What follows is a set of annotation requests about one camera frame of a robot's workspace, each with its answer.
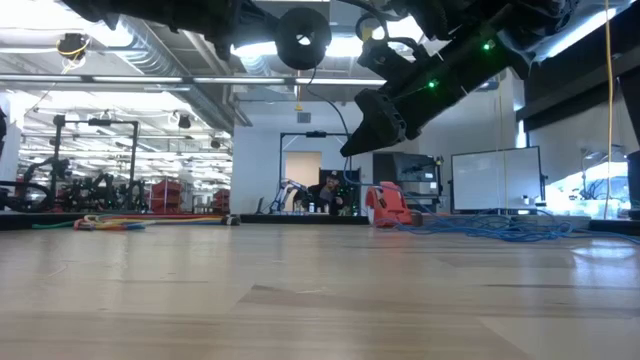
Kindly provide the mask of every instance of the doorway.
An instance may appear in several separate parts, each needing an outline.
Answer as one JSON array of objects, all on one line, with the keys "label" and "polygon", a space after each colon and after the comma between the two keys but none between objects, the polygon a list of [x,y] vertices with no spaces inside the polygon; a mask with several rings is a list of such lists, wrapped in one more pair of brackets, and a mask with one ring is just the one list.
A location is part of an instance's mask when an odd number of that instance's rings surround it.
[{"label": "doorway", "polygon": [[[304,186],[318,184],[319,169],[322,167],[322,153],[316,151],[286,151],[284,153],[284,177]],[[285,211],[293,211],[293,196],[287,199]]]}]

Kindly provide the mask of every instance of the man with cap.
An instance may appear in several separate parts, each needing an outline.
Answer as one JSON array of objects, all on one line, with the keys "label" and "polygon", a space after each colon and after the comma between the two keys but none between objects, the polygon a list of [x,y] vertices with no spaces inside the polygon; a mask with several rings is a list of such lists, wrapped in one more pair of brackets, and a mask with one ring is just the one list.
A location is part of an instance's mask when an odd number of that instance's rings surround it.
[{"label": "man with cap", "polygon": [[[309,198],[313,199],[316,209],[325,211],[324,209],[328,207],[330,215],[338,215],[345,203],[343,198],[337,196],[339,187],[340,179],[338,178],[338,172],[333,171],[327,176],[324,183],[309,186],[307,193],[310,195]],[[293,202],[301,202],[301,205],[308,209],[310,200],[306,200],[305,194],[298,191],[293,197]]]}]

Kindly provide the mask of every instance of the colorful cables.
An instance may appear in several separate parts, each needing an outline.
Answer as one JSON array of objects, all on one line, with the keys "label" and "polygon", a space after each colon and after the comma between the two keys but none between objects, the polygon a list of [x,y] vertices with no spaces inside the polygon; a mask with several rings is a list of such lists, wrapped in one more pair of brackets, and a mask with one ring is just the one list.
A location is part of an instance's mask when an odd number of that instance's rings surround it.
[{"label": "colorful cables", "polygon": [[86,215],[82,219],[33,229],[73,227],[74,230],[141,230],[150,225],[225,225],[221,216],[204,215]]}]

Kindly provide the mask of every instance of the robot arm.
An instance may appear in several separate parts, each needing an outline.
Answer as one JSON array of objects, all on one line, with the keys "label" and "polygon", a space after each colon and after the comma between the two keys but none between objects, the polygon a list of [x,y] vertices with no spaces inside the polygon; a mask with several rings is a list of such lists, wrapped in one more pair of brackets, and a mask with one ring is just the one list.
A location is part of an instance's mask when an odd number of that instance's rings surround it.
[{"label": "robot arm", "polygon": [[284,210],[287,200],[289,200],[289,196],[293,190],[307,192],[307,187],[289,179],[285,179],[280,182],[278,194],[276,195],[275,200],[273,200],[273,203],[271,203],[270,212],[272,214]]},{"label": "robot arm", "polygon": [[[328,21],[308,8],[291,9],[278,19],[251,0],[63,1],[111,28],[118,14],[125,14],[201,33],[223,60],[230,58],[232,45],[275,41],[285,64],[308,70],[323,60],[331,42]],[[526,78],[536,45],[561,31],[581,0],[388,0],[380,9],[362,0],[334,1],[366,11],[355,24],[364,41],[358,64],[387,80],[380,89],[355,97],[364,118],[341,149],[343,156],[351,156],[415,139],[427,122],[507,67]],[[409,15],[427,38],[448,45],[429,56],[413,39],[390,37],[387,21]],[[385,30],[382,39],[363,38],[360,26],[368,19]],[[310,43],[300,44],[298,35]],[[413,49],[415,60],[392,50],[392,42]]]}]

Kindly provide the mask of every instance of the light fixture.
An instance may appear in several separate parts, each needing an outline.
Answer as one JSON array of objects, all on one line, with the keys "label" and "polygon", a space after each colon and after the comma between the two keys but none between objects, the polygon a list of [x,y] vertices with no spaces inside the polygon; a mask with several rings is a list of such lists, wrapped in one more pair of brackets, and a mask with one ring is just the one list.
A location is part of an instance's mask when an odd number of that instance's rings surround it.
[{"label": "light fixture", "polygon": [[189,115],[180,115],[180,120],[178,120],[178,127],[181,129],[189,129],[191,127],[191,120],[189,120]]},{"label": "light fixture", "polygon": [[80,76],[75,75],[29,75],[29,74],[1,74],[0,81],[24,82],[82,82]]},{"label": "light fixture", "polygon": [[[296,85],[307,85],[311,78],[297,78]],[[355,85],[355,86],[382,86],[386,80],[377,79],[313,79],[313,85]]]},{"label": "light fixture", "polygon": [[571,45],[577,43],[583,37],[589,35],[595,29],[604,25],[607,21],[607,17],[611,19],[618,12],[617,9],[609,9],[609,12],[601,11],[595,15],[593,15],[589,20],[585,21],[578,28],[570,32],[568,35],[562,38],[562,40],[558,41],[549,51],[547,52],[547,57],[554,57],[559,53],[563,52]]},{"label": "light fixture", "polygon": [[[20,154],[22,155],[50,155],[53,154],[53,149],[20,149]],[[60,150],[60,155],[65,156],[117,156],[117,155],[131,155],[130,151],[94,151],[94,150]],[[147,152],[147,151],[138,151],[136,152],[136,157],[146,158],[146,159],[168,159],[175,157],[175,152],[169,151],[160,151],[160,152]],[[198,156],[198,157],[221,157],[226,158],[230,156],[226,152],[213,152],[213,151],[195,151],[195,152],[183,152],[181,156]]]},{"label": "light fixture", "polygon": [[193,82],[200,84],[235,84],[235,85],[282,85],[283,78],[270,77],[196,77]]},{"label": "light fixture", "polygon": [[[231,47],[231,53],[239,57],[256,57],[263,55],[277,55],[276,43],[273,41]],[[356,36],[335,37],[327,46],[327,57],[358,57],[362,53],[362,41]]]},{"label": "light fixture", "polygon": [[[413,16],[407,16],[400,21],[387,21],[387,29],[390,37],[408,37],[416,42],[419,42],[424,35]],[[373,31],[372,35],[374,39],[382,39],[384,30],[379,26]]]},{"label": "light fixture", "polygon": [[182,78],[168,76],[94,76],[97,82],[113,83],[181,83]]}]

